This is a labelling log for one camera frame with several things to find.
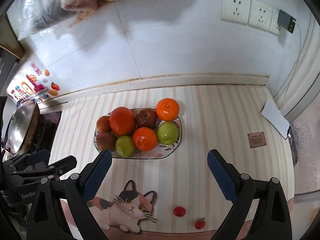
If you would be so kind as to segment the cherry tomato with stem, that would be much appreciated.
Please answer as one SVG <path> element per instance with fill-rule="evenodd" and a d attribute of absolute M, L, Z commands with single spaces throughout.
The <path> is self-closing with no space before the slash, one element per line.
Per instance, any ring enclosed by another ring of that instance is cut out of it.
<path fill-rule="evenodd" d="M 194 227 L 197 230 L 202 230 L 205 226 L 206 226 L 205 218 L 198 219 L 194 224 Z"/>

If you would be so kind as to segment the large orange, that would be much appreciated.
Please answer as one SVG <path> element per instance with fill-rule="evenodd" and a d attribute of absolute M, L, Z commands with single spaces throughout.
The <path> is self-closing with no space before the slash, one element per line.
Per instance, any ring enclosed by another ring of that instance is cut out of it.
<path fill-rule="evenodd" d="M 126 107 L 118 107 L 110 114 L 110 126 L 113 133 L 118 136 L 131 134 L 136 127 L 133 112 Z"/>

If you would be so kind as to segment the steel wok with lid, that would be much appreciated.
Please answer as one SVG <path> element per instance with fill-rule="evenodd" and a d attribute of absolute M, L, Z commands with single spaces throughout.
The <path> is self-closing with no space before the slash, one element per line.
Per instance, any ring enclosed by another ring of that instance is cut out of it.
<path fill-rule="evenodd" d="M 25 99 L 18 102 L 6 131 L 5 149 L 12 158 L 18 155 L 32 154 L 30 149 L 40 123 L 40 115 L 40 109 L 35 99 Z"/>

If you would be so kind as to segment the white folded paper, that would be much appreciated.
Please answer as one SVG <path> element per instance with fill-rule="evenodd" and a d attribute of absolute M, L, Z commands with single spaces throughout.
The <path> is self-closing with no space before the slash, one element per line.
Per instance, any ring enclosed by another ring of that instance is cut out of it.
<path fill-rule="evenodd" d="M 272 99 L 267 99 L 260 113 L 284 138 L 288 138 L 289 122 L 283 117 Z"/>

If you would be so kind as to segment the green apple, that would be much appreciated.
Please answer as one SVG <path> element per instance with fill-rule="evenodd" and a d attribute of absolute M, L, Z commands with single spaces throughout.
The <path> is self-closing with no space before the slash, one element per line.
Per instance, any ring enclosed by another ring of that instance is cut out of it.
<path fill-rule="evenodd" d="M 116 140 L 116 151 L 119 156 L 127 158 L 134 154 L 135 145 L 131 137 L 124 135 Z"/>
<path fill-rule="evenodd" d="M 172 145 L 178 139 L 178 129 L 172 122 L 163 122 L 157 129 L 157 137 L 163 145 Z"/>

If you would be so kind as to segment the dark red apple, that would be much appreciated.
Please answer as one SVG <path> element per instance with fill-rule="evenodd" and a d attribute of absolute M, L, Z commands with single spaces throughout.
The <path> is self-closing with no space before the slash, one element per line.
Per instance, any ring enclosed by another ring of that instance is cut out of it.
<path fill-rule="evenodd" d="M 140 109 L 136 114 L 137 127 L 148 127 L 154 129 L 157 124 L 157 113 L 152 108 Z"/>

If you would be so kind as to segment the small orange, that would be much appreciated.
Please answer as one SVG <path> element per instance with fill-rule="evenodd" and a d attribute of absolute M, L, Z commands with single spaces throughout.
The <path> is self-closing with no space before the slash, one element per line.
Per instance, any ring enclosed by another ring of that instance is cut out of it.
<path fill-rule="evenodd" d="M 156 113 L 162 121 L 174 121 L 180 112 L 180 106 L 172 98 L 164 98 L 156 105 Z"/>
<path fill-rule="evenodd" d="M 153 150 L 158 143 L 156 132 L 148 127 L 138 128 L 134 132 L 132 140 L 138 150 L 145 152 Z"/>

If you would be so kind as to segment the right white wall socket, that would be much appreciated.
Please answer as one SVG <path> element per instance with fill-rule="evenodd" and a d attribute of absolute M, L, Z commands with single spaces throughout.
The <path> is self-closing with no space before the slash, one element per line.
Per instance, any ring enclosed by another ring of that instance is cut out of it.
<path fill-rule="evenodd" d="M 256 0 L 251 0 L 248 25 L 268 31 L 272 20 L 272 8 Z"/>

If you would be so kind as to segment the round cherry tomato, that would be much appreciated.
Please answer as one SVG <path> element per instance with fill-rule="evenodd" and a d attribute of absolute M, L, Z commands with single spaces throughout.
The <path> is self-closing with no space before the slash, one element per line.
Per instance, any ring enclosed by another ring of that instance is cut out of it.
<path fill-rule="evenodd" d="M 177 206 L 173 209 L 173 213 L 176 217 L 183 217 L 186 214 L 186 209 L 181 206 Z"/>

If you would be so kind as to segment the plastic bag dark contents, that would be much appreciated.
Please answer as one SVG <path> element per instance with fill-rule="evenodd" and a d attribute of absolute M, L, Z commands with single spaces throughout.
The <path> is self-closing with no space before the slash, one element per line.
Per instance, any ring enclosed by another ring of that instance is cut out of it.
<path fill-rule="evenodd" d="M 7 11 L 11 27 L 19 41 L 74 15 L 75 12 L 61 7 L 61 0 L 15 0 Z"/>

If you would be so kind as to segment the small dark orange persimmon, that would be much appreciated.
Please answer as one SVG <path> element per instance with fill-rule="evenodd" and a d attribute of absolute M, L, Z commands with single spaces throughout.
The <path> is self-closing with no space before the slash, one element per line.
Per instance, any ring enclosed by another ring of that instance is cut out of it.
<path fill-rule="evenodd" d="M 110 120 L 108 116 L 101 116 L 96 123 L 96 129 L 98 132 L 111 131 Z"/>

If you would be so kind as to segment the left white wall socket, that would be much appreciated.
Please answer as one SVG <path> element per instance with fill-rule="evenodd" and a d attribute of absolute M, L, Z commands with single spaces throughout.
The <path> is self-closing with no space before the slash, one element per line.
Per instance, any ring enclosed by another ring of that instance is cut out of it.
<path fill-rule="evenodd" d="M 221 20 L 248 24 L 251 0 L 222 0 Z"/>

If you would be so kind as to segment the brown mat label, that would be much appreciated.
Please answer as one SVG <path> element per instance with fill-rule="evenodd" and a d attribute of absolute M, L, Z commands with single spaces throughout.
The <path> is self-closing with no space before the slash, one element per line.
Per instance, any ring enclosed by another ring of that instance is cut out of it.
<path fill-rule="evenodd" d="M 263 147 L 267 145 L 264 132 L 248 133 L 247 136 L 250 148 Z"/>

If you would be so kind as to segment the black gas stove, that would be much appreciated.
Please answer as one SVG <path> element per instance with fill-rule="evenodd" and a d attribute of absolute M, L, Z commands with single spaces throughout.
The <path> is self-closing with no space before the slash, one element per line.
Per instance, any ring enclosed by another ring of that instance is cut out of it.
<path fill-rule="evenodd" d="M 36 153 L 41 150 L 51 151 L 61 115 L 61 111 L 40 115 L 40 123 L 30 149 L 31 153 Z"/>

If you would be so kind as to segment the brown red apple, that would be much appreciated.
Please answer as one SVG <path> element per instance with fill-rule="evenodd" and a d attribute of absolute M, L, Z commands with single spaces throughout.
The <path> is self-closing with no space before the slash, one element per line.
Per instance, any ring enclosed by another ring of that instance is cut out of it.
<path fill-rule="evenodd" d="M 96 136 L 98 151 L 109 150 L 114 152 L 116 150 L 116 140 L 117 138 L 112 132 L 98 133 Z"/>

